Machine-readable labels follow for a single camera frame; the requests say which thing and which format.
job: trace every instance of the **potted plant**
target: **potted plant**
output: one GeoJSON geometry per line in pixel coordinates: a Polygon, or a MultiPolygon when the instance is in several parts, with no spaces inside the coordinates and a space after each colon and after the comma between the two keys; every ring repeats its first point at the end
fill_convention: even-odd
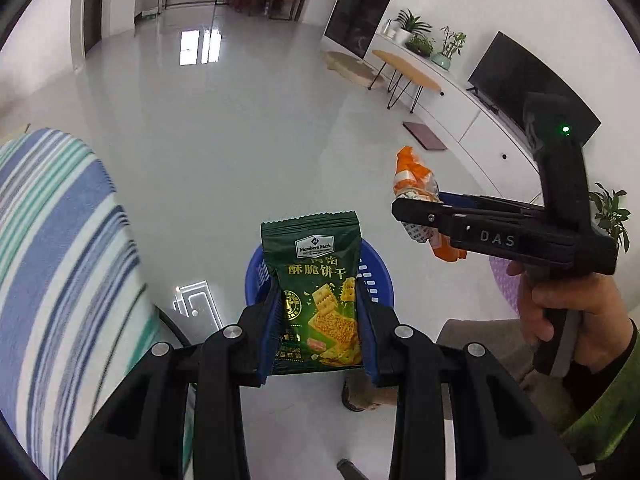
{"type": "Polygon", "coordinates": [[[596,205],[598,212],[595,219],[598,227],[604,229],[616,241],[616,247],[620,249],[622,243],[625,253],[629,250],[629,234],[622,225],[631,213],[628,209],[620,207],[620,197],[626,195],[626,191],[612,190],[611,193],[604,189],[601,183],[596,182],[601,191],[590,191],[589,199],[596,205]]]}
{"type": "Polygon", "coordinates": [[[422,22],[420,16],[414,16],[408,9],[407,12],[401,10],[398,13],[396,22],[400,23],[400,29],[396,31],[394,36],[394,43],[398,45],[404,45],[414,34],[431,32],[431,25],[427,22],[422,22]]]}
{"type": "Polygon", "coordinates": [[[414,34],[405,46],[420,57],[429,57],[433,53],[433,40],[422,34],[414,34]]]}
{"type": "Polygon", "coordinates": [[[443,67],[444,70],[449,70],[451,66],[451,58],[457,52],[460,55],[460,49],[465,45],[466,34],[464,32],[452,32],[447,27],[442,27],[440,30],[444,30],[445,37],[442,42],[442,50],[431,58],[431,60],[443,67]]]}

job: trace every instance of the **metal screw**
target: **metal screw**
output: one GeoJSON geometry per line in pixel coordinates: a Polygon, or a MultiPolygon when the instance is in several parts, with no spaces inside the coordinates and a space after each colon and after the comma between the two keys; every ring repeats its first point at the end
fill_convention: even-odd
{"type": "Polygon", "coordinates": [[[238,325],[230,325],[222,333],[227,339],[235,339],[242,335],[242,329],[238,325]]]}
{"type": "Polygon", "coordinates": [[[394,329],[394,333],[402,339],[409,339],[414,334],[414,329],[407,325],[398,325],[394,329]]]}
{"type": "Polygon", "coordinates": [[[169,351],[169,345],[167,343],[156,343],[151,347],[151,353],[156,357],[162,357],[169,351]]]}
{"type": "Polygon", "coordinates": [[[466,347],[466,351],[469,352],[473,357],[482,357],[484,355],[484,346],[480,343],[471,343],[468,347],[466,347]]]}

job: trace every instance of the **snack bag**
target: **snack bag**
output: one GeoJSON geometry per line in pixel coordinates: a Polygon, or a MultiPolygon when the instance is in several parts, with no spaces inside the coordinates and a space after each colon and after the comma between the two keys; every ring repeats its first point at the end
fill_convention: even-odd
{"type": "Polygon", "coordinates": [[[284,292],[274,374],[361,364],[355,307],[360,223],[354,212],[263,223],[262,251],[284,292]]]}
{"type": "MultiPolygon", "coordinates": [[[[394,177],[394,193],[396,198],[411,198],[413,200],[427,200],[440,202],[440,190],[433,176],[433,171],[427,168],[420,157],[415,155],[414,149],[405,146],[398,152],[396,176],[394,177]]],[[[433,254],[446,262],[456,262],[459,258],[466,258],[466,251],[451,247],[449,237],[440,234],[433,227],[402,222],[407,234],[418,243],[427,240],[433,254]]]]}

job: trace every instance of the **blue basket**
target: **blue basket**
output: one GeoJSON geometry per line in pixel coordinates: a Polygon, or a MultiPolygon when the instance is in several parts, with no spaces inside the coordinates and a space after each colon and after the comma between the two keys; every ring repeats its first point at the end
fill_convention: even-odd
{"type": "MultiPolygon", "coordinates": [[[[365,280],[371,301],[394,306],[394,286],[391,276],[386,270],[385,263],[373,247],[362,240],[360,248],[360,265],[358,266],[358,278],[365,280]]],[[[247,305],[260,303],[269,287],[271,278],[262,257],[262,245],[258,246],[252,256],[244,276],[244,299],[247,305]]]]}

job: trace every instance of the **black tv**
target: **black tv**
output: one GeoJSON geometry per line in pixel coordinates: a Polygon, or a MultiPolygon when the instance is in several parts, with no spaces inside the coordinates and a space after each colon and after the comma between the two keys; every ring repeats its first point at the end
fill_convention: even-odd
{"type": "Polygon", "coordinates": [[[498,32],[469,78],[485,97],[523,131],[523,108],[530,94],[559,96],[569,117],[564,134],[584,144],[600,121],[569,86],[547,65],[507,35],[498,32]]]}

